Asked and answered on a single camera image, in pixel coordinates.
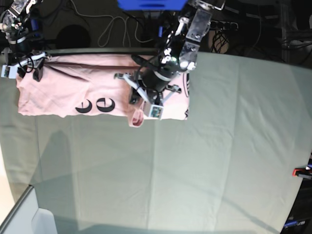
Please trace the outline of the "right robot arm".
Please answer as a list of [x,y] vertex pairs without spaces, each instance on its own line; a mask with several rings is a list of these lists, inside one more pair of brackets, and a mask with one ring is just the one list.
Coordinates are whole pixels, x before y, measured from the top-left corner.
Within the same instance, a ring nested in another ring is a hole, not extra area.
[[43,39],[33,23],[35,8],[40,3],[40,0],[14,0],[1,14],[0,31],[8,41],[8,47],[1,52],[4,56],[2,78],[23,78],[32,74],[33,80],[41,81],[44,63],[50,55],[34,46],[35,42]]

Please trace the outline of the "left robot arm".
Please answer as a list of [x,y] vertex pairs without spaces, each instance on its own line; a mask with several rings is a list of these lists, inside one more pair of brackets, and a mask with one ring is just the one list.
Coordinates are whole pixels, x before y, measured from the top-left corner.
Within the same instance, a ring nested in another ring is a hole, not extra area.
[[132,55],[139,68],[132,74],[115,74],[131,86],[130,104],[143,101],[142,111],[147,117],[160,119],[165,102],[179,90],[168,84],[182,73],[196,68],[200,43],[208,33],[214,10],[224,8],[223,0],[120,0],[126,11],[172,12],[160,16],[160,25],[166,29],[159,35],[157,54],[150,59]]

